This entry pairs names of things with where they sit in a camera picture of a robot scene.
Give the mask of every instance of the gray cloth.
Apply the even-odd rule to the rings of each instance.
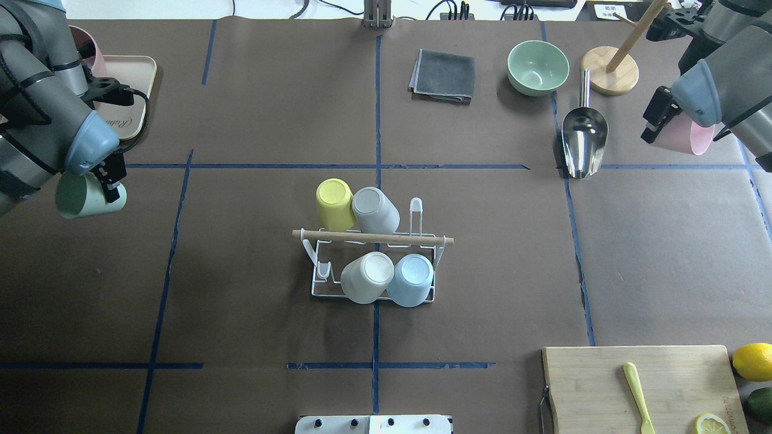
[[[468,103],[475,89],[475,58],[419,50],[408,88],[438,100]]]

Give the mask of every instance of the round wooden base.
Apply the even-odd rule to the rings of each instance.
[[[604,95],[622,95],[635,87],[638,82],[638,65],[628,54],[613,73],[606,70],[617,49],[599,46],[591,49],[582,57],[582,69],[590,70],[592,88]]]

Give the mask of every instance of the yellow knife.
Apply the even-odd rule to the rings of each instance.
[[[638,368],[631,362],[625,363],[622,368],[625,371],[625,377],[628,379],[630,385],[630,391],[633,398],[635,398],[635,404],[638,404],[638,411],[641,413],[641,434],[654,434],[654,426],[652,425],[652,418],[648,415],[648,409],[646,408],[646,400],[643,399],[643,388],[641,388],[641,379],[638,376]]]

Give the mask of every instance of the light blue cup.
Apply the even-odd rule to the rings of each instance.
[[[434,267],[422,255],[412,253],[399,260],[394,279],[388,284],[388,296],[402,307],[416,307],[426,300],[434,282]]]
[[[510,51],[506,61],[512,86],[529,97],[548,95],[568,78],[568,59],[559,48],[544,41],[525,41]]]

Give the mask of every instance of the yellow cup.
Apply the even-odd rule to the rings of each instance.
[[[322,181],[317,187],[317,213],[322,227],[334,232],[343,232],[357,222],[351,210],[354,195],[348,184],[337,178]]]

